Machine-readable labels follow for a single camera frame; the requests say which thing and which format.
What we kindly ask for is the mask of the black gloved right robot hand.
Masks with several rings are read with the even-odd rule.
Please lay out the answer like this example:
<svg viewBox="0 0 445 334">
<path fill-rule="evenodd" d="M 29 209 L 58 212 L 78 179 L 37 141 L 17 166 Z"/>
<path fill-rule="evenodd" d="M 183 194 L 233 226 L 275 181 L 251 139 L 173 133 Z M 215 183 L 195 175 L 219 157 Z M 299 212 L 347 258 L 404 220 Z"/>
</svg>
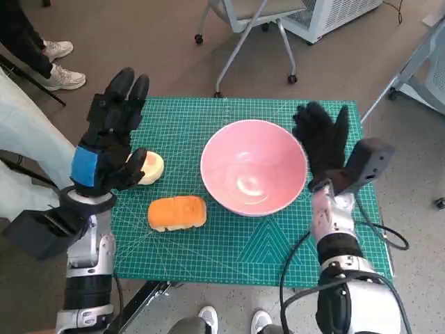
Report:
<svg viewBox="0 0 445 334">
<path fill-rule="evenodd" d="M 339 170 L 345 163 L 345 147 L 349 132 L 349 110 L 340 109 L 336 120 L 318 102 L 300 105 L 293 116 L 293 136 L 301 143 L 313 178 L 321 178 L 329 170 Z"/>
</svg>

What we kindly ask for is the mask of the black left robot hand, blue tape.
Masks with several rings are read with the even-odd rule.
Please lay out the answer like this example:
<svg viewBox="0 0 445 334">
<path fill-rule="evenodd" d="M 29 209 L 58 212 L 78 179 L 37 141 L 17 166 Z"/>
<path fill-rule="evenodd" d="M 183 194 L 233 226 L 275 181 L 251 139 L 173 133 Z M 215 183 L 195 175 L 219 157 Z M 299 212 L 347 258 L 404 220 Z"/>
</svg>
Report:
<svg viewBox="0 0 445 334">
<path fill-rule="evenodd" d="M 71 180 L 85 196 L 131 188 L 143 178 L 145 148 L 131 151 L 131 132 L 142 120 L 149 90 L 146 74 L 135 78 L 130 67 L 121 69 L 103 93 L 93 97 L 88 130 L 81 137 L 72 160 Z"/>
</svg>

